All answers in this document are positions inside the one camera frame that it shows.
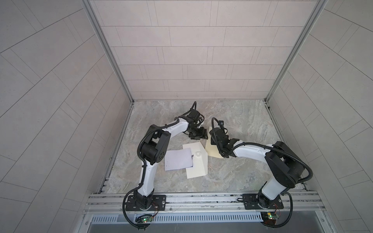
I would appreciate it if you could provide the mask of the cream white envelope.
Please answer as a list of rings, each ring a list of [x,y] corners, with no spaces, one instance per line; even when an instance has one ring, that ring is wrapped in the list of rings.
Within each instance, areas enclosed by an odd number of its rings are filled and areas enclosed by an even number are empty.
[[[183,149],[189,148],[192,154],[193,167],[186,168],[188,179],[206,176],[208,174],[208,154],[201,142],[184,144]]]

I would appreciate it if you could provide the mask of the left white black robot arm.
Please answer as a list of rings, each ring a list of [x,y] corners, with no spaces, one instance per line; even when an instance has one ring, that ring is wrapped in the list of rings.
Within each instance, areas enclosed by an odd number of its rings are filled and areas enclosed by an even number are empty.
[[[196,103],[173,122],[164,126],[151,125],[140,141],[137,155],[143,162],[138,187],[134,193],[135,204],[140,209],[149,209],[153,201],[154,179],[158,163],[166,155],[170,139],[180,133],[186,133],[192,140],[207,139],[207,129],[202,127],[205,117],[196,109]]]

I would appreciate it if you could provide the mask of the yellow manila envelope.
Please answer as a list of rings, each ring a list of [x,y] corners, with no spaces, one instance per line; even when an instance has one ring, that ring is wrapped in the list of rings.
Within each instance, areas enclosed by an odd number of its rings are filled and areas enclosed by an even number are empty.
[[[212,127],[209,127],[209,129],[207,131],[208,139],[207,139],[207,142],[206,142],[205,150],[206,150],[208,156],[223,159],[223,157],[220,155],[220,153],[218,151],[217,146],[211,144],[211,135],[209,133],[211,130],[212,130]]]

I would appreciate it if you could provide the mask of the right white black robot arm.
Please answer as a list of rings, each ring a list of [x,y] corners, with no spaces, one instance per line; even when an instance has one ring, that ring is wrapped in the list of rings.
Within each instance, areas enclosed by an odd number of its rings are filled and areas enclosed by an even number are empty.
[[[211,144],[216,145],[218,152],[224,158],[249,158],[266,163],[273,177],[259,190],[251,201],[262,209],[271,208],[279,195],[294,188],[303,182],[301,175],[309,167],[285,143],[278,141],[273,145],[262,145],[253,142],[244,142],[239,139],[230,139],[226,130],[213,128]]]

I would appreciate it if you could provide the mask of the white paper sheet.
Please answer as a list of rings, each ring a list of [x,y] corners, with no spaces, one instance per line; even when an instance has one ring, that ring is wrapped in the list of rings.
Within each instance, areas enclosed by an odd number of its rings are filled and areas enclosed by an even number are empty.
[[[182,150],[168,150],[165,155],[165,171],[181,170],[193,167],[190,148]]]

